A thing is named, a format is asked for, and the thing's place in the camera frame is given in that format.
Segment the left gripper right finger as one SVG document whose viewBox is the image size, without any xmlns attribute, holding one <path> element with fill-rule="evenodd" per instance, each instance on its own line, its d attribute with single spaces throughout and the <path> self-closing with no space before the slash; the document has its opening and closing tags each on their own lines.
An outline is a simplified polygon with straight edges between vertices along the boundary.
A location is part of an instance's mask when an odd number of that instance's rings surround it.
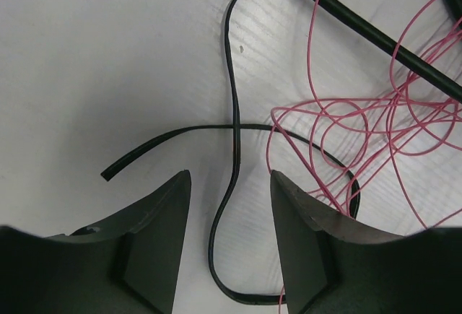
<svg viewBox="0 0 462 314">
<path fill-rule="evenodd" d="M 279 171 L 271 205 L 290 313 L 459 313 L 461 229 L 394 235 L 347 217 Z"/>
</svg>

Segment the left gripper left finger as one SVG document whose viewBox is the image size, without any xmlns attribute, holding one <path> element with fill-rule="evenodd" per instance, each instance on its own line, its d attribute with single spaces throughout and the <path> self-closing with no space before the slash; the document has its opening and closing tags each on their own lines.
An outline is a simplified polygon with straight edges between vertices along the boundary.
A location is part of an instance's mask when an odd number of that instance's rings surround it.
<svg viewBox="0 0 462 314">
<path fill-rule="evenodd" d="M 191 175 L 70 235 L 1 227 L 3 313 L 171 313 Z"/>
</svg>

